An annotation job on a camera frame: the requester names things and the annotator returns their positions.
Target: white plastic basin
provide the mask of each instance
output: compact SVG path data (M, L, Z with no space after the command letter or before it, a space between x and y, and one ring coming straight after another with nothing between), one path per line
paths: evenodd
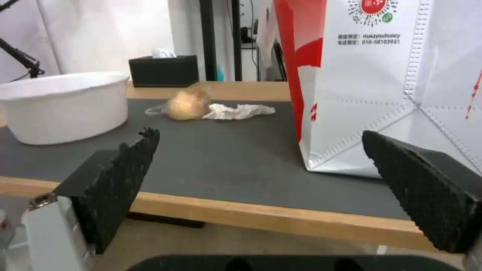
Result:
M27 144L66 143L127 120L127 75L93 72L0 85L0 103L15 137Z

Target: textured gripper pad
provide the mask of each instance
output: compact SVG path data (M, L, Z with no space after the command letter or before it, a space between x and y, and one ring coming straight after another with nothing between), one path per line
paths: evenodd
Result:
M95 244L98 254L129 212L159 143L156 129L139 134L143 137L132 146L96 151L54 190L72 200L86 242Z
M383 180L433 245L467 252L481 230L482 177L442 152L371 131L362 140Z

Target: gray table surface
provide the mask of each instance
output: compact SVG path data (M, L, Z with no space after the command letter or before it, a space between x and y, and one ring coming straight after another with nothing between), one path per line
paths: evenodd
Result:
M288 102L266 102L276 114L244 121L176 122L144 115L161 102L129 100L129 119L119 128L61 145L25 145L0 128L0 176L61 182L96 150L133 142L150 126L159 128L161 140L142 191L408 219L381 180L307 172Z

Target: black tissue box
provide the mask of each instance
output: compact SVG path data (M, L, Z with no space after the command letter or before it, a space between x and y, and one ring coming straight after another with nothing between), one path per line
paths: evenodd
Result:
M134 87L188 87L199 81L195 55L129 60Z

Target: floor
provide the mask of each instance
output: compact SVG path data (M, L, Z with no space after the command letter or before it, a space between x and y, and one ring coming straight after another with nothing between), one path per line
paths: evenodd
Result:
M139 261L157 255L373 255L376 251L377 246L372 244L357 244L264 230L215 224L207 224L203 229L191 229L127 219L106 253L97 256L95 270L125 270ZM386 254L423 255L461 268L460 256L392 247L387 249Z

